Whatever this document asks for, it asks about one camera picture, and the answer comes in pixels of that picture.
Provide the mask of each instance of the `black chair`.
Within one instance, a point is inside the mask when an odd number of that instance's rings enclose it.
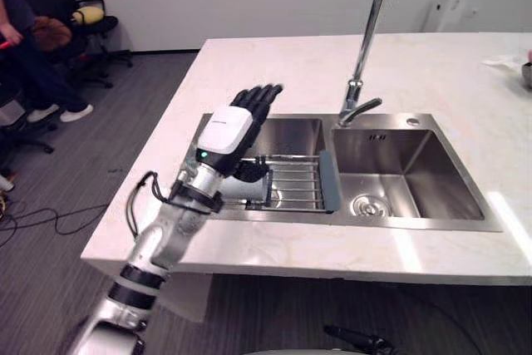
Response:
[[[73,7],[70,0],[26,0],[26,2],[38,16],[55,18],[72,31],[72,38],[65,46],[54,52],[43,52],[43,54],[52,64],[62,64],[67,69],[67,79],[73,86],[79,86],[81,81],[88,81],[100,83],[104,87],[112,87],[110,82],[102,80],[99,76],[87,75],[93,64],[90,60],[86,60],[89,38],[86,34],[73,29],[70,14],[68,14],[68,10]]]
[[[16,145],[32,145],[41,147],[46,153],[51,154],[54,149],[43,141],[34,138],[39,130],[54,131],[57,125],[47,120],[29,124],[26,121],[26,111],[21,106],[22,88],[8,80],[6,76],[0,77],[0,150],[1,155],[9,152]]]
[[[102,80],[102,77],[107,77],[106,70],[108,66],[114,62],[125,62],[128,67],[132,67],[131,52],[108,52],[105,46],[105,39],[107,34],[118,25],[118,18],[113,16],[104,16],[104,18],[91,25],[77,26],[72,23],[72,13],[79,7],[87,4],[97,3],[105,11],[106,4],[104,0],[26,0],[33,11],[40,16],[53,17],[72,31],[73,37],[71,43],[59,49],[52,54],[48,54],[51,62],[62,62],[67,58],[72,58],[72,53],[77,49],[78,51],[83,47],[83,44],[88,44],[88,38],[94,37],[100,46],[101,55],[97,58],[100,63],[100,77],[86,78],[85,81],[96,81],[103,84],[105,87],[112,87],[108,81]]]

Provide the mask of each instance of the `faucet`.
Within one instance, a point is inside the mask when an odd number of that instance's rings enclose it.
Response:
[[[361,106],[357,106],[358,97],[360,96],[360,91],[364,85],[364,82],[362,81],[362,71],[366,65],[369,49],[372,46],[382,1],[383,0],[373,0],[372,9],[369,13],[369,18],[367,19],[366,31],[364,32],[364,38],[362,40],[360,52],[358,53],[357,66],[355,67],[355,72],[353,73],[352,78],[347,82],[346,98],[343,102],[342,110],[338,115],[338,125],[341,127],[349,126],[355,116],[382,104],[381,99],[375,98]]]

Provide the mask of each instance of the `gray carpet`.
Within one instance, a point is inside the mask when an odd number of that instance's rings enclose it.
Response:
[[[110,90],[87,87],[93,115],[42,138],[52,155],[21,148],[9,166],[18,172],[11,208],[52,207],[61,213],[112,199],[155,128],[195,54],[135,57],[114,67]],[[64,219],[71,230],[98,210]],[[21,220],[28,224],[50,213]],[[96,224],[59,236],[50,224],[20,229],[0,248],[0,354],[56,353],[110,280],[79,260]],[[0,243],[9,232],[0,232]],[[206,322],[186,322],[156,308],[144,338],[148,354],[240,354],[272,348],[345,348],[324,324],[382,335],[409,354],[532,353],[531,288],[384,285],[342,280],[217,276]]]

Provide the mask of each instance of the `dark pants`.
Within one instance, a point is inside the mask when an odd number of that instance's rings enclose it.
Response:
[[[22,35],[22,42],[18,46],[9,47],[5,52],[10,61],[10,70],[23,84],[32,105],[38,110],[46,110],[52,104],[72,112],[85,110],[88,103],[77,95],[37,49],[31,31],[27,29]]]

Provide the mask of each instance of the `kitchen island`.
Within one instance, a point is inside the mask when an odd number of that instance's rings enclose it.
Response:
[[[148,170],[168,188],[205,112],[244,88],[282,83],[276,114],[335,114],[362,41],[339,37],[208,40],[116,193],[81,257],[117,274],[133,247],[126,199]],[[200,321],[211,274],[267,274],[420,284],[532,283],[532,94],[507,67],[482,62],[532,49],[532,34],[377,35],[360,102],[381,97],[374,113],[429,113],[494,213],[502,232],[207,221],[161,303]],[[140,227],[159,204],[141,191]]]

